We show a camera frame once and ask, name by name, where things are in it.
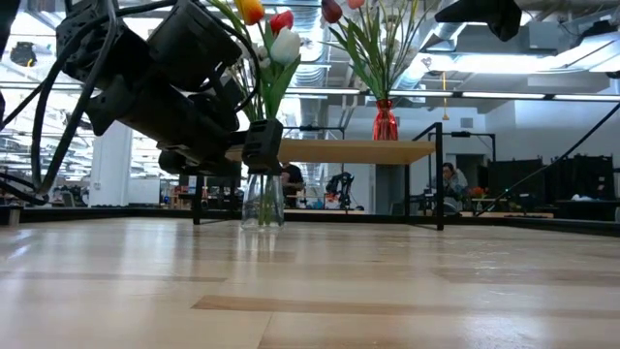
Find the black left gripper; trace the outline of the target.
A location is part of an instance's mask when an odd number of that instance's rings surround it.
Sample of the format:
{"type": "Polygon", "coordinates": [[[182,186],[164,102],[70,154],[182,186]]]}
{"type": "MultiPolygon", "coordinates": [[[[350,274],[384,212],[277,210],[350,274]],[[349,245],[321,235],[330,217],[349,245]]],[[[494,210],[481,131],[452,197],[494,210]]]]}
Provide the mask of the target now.
{"type": "Polygon", "coordinates": [[[159,166],[173,175],[238,176],[240,163],[250,175],[281,173],[282,124],[264,119],[236,131],[242,93],[233,79],[185,96],[149,62],[112,67],[116,71],[86,107],[95,135],[115,121],[142,133],[157,142],[159,166]]]}

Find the white artificial tulip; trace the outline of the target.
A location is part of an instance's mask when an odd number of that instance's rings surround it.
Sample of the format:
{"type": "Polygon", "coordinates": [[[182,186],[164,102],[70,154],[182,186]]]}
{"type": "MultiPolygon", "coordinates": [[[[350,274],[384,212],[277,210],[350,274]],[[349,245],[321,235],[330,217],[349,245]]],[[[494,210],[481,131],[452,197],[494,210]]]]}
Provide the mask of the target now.
{"type": "Polygon", "coordinates": [[[275,119],[280,103],[301,61],[301,40],[287,27],[280,30],[270,48],[270,67],[274,68],[272,82],[263,87],[265,116],[275,119]]]}

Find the pink artificial tulip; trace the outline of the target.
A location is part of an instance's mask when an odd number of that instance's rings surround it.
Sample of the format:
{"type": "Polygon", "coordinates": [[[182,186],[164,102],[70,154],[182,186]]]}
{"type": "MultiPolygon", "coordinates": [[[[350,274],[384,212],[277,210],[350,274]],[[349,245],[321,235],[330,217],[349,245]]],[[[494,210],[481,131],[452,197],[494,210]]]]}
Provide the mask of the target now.
{"type": "Polygon", "coordinates": [[[353,60],[354,72],[378,100],[388,97],[388,66],[380,41],[380,12],[371,0],[348,0],[358,20],[347,20],[346,49],[353,60]]]}

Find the bright red artificial tulip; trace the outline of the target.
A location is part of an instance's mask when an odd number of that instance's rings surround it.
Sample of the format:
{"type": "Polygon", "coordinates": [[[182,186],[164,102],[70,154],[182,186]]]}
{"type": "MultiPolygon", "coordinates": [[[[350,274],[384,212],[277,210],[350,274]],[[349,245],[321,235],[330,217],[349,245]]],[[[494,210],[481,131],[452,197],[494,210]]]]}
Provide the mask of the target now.
{"type": "MultiPolygon", "coordinates": [[[[270,48],[275,40],[275,38],[277,37],[277,35],[279,34],[280,30],[283,29],[284,27],[289,28],[290,30],[293,31],[293,26],[294,26],[294,21],[295,21],[295,17],[293,15],[293,13],[291,11],[285,11],[281,14],[277,14],[275,16],[272,16],[269,19],[268,22],[268,26],[266,27],[265,31],[263,32],[263,46],[267,49],[267,53],[268,56],[270,58],[270,48]]],[[[262,98],[264,99],[264,85],[267,82],[272,82],[273,80],[273,74],[274,72],[274,68],[273,67],[268,67],[267,68],[267,74],[266,74],[266,82],[262,83],[262,88],[261,88],[261,94],[262,94],[262,98]]]]}

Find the dark red artificial tulip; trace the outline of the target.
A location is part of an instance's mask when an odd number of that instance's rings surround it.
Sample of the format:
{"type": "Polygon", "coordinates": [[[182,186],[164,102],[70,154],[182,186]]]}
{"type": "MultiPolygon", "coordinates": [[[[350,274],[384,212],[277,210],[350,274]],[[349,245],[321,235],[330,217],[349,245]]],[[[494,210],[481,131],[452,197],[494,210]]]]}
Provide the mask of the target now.
{"type": "MultiPolygon", "coordinates": [[[[345,51],[349,55],[346,49],[347,20],[351,18],[344,15],[344,10],[342,9],[341,5],[336,0],[321,0],[321,10],[322,10],[322,20],[327,25],[327,29],[329,33],[335,39],[334,43],[327,43],[327,45],[333,48],[337,48],[342,51],[345,51]]],[[[350,58],[350,55],[349,55],[349,59],[350,59],[349,65],[354,72],[353,60],[350,58]]],[[[362,79],[355,72],[354,74],[362,81],[362,79]]]]}

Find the orange yellow artificial tulip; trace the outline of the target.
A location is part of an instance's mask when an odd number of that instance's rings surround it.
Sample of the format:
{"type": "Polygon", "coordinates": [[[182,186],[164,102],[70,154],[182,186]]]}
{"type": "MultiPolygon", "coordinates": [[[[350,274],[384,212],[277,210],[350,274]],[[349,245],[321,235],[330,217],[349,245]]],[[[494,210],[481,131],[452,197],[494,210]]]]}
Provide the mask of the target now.
{"type": "MultiPolygon", "coordinates": [[[[249,33],[249,27],[258,24],[264,18],[264,7],[260,0],[206,0],[208,4],[217,9],[230,23],[234,30],[232,37],[235,41],[240,41],[252,54],[255,65],[259,65],[258,58],[252,51],[254,44],[249,33]]],[[[243,100],[244,107],[248,104],[252,96],[257,92],[254,90],[243,100]]]]}

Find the wooden shelf with black legs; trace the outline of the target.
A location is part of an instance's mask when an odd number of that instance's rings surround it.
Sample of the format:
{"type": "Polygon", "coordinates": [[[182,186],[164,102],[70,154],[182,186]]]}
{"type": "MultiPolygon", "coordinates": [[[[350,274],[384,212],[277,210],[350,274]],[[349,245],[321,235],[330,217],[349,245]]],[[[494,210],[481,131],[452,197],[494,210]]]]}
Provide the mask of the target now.
{"type": "MultiPolygon", "coordinates": [[[[356,140],[282,139],[278,160],[281,162],[341,163],[402,166],[404,168],[403,215],[413,216],[411,208],[411,165],[417,160],[435,156],[436,174],[442,173],[444,142],[443,124],[435,122],[409,142],[356,140]]],[[[445,218],[444,191],[437,190],[436,229],[442,231],[445,218]]]]}

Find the person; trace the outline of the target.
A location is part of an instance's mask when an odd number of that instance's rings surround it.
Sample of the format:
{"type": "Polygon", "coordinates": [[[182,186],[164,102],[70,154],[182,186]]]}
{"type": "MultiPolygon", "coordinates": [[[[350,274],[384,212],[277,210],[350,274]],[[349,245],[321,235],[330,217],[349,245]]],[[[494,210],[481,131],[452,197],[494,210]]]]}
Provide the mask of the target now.
{"type": "Polygon", "coordinates": [[[445,213],[459,215],[468,197],[467,178],[450,162],[443,164],[442,171],[445,213]]]}
{"type": "Polygon", "coordinates": [[[291,163],[282,163],[282,187],[286,208],[296,208],[296,195],[304,188],[301,169],[291,163]]]}

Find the clear glass vase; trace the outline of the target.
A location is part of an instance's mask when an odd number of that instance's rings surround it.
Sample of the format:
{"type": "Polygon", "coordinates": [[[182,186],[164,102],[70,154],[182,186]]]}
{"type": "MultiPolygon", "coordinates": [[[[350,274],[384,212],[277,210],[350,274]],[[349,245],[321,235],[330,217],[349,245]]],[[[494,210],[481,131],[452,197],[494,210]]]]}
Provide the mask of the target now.
{"type": "Polygon", "coordinates": [[[280,175],[250,174],[244,190],[241,227],[273,231],[284,226],[285,198],[280,175]]]}

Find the long ceiling light strip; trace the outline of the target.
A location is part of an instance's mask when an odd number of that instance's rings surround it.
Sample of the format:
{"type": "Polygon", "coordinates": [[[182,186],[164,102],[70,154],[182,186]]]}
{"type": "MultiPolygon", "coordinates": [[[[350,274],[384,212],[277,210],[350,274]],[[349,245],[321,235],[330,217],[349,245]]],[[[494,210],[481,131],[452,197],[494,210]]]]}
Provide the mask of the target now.
{"type": "Polygon", "coordinates": [[[448,90],[394,90],[393,97],[490,99],[490,100],[542,100],[557,102],[620,102],[620,94],[557,94],[492,91],[448,91],[448,90]]]}

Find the red ribbed glass vase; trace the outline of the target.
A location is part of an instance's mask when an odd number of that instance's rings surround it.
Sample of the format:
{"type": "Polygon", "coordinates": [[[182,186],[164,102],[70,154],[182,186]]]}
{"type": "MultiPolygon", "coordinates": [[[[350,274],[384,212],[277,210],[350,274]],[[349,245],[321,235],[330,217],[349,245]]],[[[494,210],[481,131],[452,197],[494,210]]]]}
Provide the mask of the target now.
{"type": "Polygon", "coordinates": [[[374,141],[397,141],[398,126],[396,117],[392,112],[392,101],[383,99],[376,102],[378,110],[373,122],[374,141]]]}

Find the black partition panel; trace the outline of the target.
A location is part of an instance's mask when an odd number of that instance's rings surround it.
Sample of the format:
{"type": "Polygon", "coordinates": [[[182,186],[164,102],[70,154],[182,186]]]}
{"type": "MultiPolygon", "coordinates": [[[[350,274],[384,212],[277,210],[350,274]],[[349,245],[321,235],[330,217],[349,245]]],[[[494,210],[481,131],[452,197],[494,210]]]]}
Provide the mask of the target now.
{"type": "Polygon", "coordinates": [[[612,201],[616,198],[613,158],[577,154],[559,160],[547,172],[545,187],[552,203],[570,200],[574,195],[612,201]]]}

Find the black round ceiling fixture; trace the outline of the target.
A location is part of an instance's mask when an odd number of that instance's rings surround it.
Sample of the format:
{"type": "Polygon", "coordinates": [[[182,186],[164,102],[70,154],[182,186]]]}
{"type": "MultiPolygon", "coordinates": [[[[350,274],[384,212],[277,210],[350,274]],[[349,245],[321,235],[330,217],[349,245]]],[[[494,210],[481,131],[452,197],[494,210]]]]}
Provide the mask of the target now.
{"type": "Polygon", "coordinates": [[[11,49],[10,60],[22,67],[34,67],[37,63],[34,44],[30,42],[17,42],[11,49]]]}

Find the black aluminium rig frame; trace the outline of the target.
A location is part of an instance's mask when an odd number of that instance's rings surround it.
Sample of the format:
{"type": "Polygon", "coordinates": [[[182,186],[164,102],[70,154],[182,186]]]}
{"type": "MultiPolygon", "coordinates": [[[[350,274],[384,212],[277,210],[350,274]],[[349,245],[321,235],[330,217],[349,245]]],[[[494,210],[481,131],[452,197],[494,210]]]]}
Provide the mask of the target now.
{"type": "MultiPolygon", "coordinates": [[[[145,207],[27,207],[0,206],[0,226],[8,226],[11,219],[18,223],[42,223],[52,221],[92,220],[108,218],[187,218],[193,217],[190,210],[159,209],[145,207]]],[[[336,213],[293,213],[285,214],[287,222],[321,223],[368,223],[435,225],[433,216],[391,216],[336,213]]],[[[563,220],[550,218],[516,217],[445,217],[445,226],[500,226],[564,233],[584,234],[620,238],[620,223],[563,220]]]]}

